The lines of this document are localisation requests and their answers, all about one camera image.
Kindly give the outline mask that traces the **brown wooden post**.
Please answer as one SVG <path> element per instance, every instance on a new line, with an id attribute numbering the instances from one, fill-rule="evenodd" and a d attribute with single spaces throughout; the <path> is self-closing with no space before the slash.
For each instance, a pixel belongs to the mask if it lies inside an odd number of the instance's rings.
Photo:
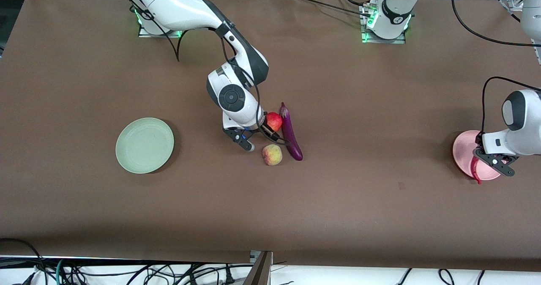
<path id="1" fill-rule="evenodd" d="M 242 285 L 270 285 L 273 252 L 262 251 L 255 258 L 255 263 Z"/>

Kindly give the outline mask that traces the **purple eggplant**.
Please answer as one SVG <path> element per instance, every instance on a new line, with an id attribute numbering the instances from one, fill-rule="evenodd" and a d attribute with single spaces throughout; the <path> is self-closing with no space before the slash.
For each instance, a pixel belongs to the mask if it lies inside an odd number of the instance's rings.
<path id="1" fill-rule="evenodd" d="M 293 159 L 297 161 L 303 160 L 303 152 L 296 141 L 294 129 L 292 127 L 291 117 L 289 109 L 286 107 L 284 102 L 282 102 L 279 114 L 282 118 L 282 132 L 284 135 L 284 138 L 289 142 L 289 145 L 286 146 L 288 152 L 292 156 Z"/>

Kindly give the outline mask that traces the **red chili pepper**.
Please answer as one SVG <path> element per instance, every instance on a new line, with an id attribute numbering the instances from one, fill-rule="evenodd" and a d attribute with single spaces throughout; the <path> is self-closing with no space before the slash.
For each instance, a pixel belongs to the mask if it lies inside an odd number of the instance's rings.
<path id="1" fill-rule="evenodd" d="M 478 157 L 473 156 L 472 160 L 471 160 L 471 164 L 470 164 L 470 170 L 471 170 L 471 173 L 472 173 L 472 177 L 475 179 L 477 184 L 482 184 L 483 181 L 481 180 L 481 178 L 479 177 L 478 172 L 477 172 L 478 162 L 479 162 Z"/>

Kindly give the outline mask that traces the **red pomegranate fruit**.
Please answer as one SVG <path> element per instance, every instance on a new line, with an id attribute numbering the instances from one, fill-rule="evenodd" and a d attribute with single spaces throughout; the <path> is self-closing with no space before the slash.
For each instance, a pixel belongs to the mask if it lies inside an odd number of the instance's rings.
<path id="1" fill-rule="evenodd" d="M 269 112 L 265 115 L 265 125 L 273 132 L 278 132 L 282 124 L 283 120 L 280 114 Z"/>

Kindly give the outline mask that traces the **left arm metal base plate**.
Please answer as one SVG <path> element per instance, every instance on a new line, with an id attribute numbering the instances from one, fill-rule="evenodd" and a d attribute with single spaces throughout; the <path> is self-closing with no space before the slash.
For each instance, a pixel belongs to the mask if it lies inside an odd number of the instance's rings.
<path id="1" fill-rule="evenodd" d="M 373 44 L 405 44 L 406 29 L 411 14 L 380 14 L 376 5 L 365 3 L 359 6 L 361 24 L 361 38 L 364 43 Z"/>

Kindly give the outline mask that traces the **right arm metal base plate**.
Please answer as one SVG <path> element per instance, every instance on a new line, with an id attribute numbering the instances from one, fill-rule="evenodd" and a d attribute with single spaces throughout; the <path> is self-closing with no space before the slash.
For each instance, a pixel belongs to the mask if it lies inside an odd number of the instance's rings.
<path id="1" fill-rule="evenodd" d="M 147 9 L 141 10 L 134 6 L 134 13 L 139 23 L 138 36 L 140 38 L 179 38 L 183 31 L 170 30 L 157 22 L 154 15 Z"/>

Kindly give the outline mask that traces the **green round plate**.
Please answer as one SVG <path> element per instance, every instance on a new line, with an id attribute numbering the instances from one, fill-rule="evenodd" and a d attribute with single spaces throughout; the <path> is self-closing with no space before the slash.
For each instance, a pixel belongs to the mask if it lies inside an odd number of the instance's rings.
<path id="1" fill-rule="evenodd" d="M 157 118 L 141 118 L 127 125 L 120 133 L 115 154 L 126 171 L 152 173 L 170 159 L 174 150 L 174 134 L 169 125 Z"/>

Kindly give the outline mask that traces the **pink round plate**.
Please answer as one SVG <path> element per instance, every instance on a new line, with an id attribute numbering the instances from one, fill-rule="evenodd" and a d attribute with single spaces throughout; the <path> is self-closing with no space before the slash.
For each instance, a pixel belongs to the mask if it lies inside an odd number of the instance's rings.
<path id="1" fill-rule="evenodd" d="M 472 177 L 470 170 L 470 164 L 473 155 L 473 151 L 476 149 L 475 137 L 481 131 L 468 130 L 460 133 L 455 139 L 452 146 L 452 154 L 455 164 L 462 170 L 463 173 Z M 497 179 L 500 177 L 500 173 L 493 170 L 484 162 L 479 160 L 477 165 L 477 172 L 482 181 L 488 181 Z"/>

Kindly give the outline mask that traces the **yellow pink peach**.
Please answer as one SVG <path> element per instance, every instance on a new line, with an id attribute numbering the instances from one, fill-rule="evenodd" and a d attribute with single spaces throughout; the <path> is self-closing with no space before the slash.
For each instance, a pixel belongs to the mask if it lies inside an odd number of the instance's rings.
<path id="1" fill-rule="evenodd" d="M 263 161 L 268 166 L 275 166 L 282 161 L 282 150 L 280 146 L 276 144 L 270 144 L 262 149 Z"/>

